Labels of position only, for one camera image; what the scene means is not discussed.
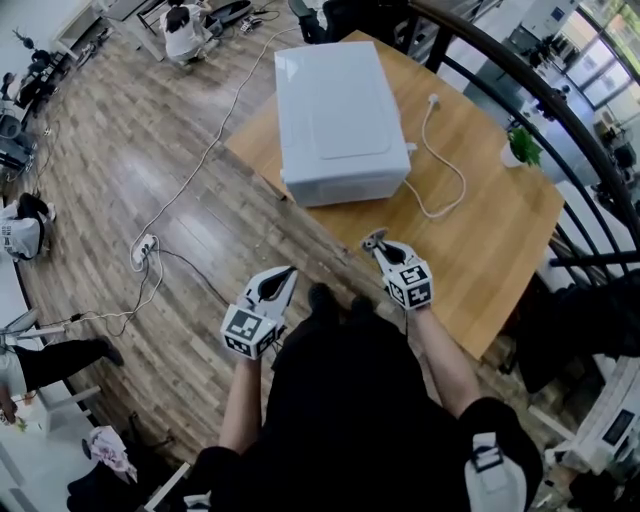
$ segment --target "shoe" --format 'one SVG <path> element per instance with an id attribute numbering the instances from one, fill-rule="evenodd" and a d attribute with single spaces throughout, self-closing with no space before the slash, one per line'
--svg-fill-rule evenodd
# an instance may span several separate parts
<path id="1" fill-rule="evenodd" d="M 329 287 L 324 283 L 314 283 L 309 288 L 309 306 L 312 313 L 338 312 L 338 303 Z"/>
<path id="2" fill-rule="evenodd" d="M 106 336 L 99 336 L 96 339 L 104 342 L 107 345 L 107 353 L 104 355 L 104 357 L 106 357 L 116 366 L 124 366 L 124 358 L 122 357 L 122 354 L 109 338 L 107 338 Z"/>
<path id="3" fill-rule="evenodd" d="M 369 297 L 358 295 L 351 301 L 351 314 L 353 316 L 368 316 L 374 312 L 373 302 Z"/>
<path id="4" fill-rule="evenodd" d="M 47 219 L 49 219 L 51 222 L 53 222 L 54 220 L 56 220 L 56 205 L 54 205 L 53 203 L 47 203 L 47 208 L 49 209 L 49 213 L 47 213 Z"/>

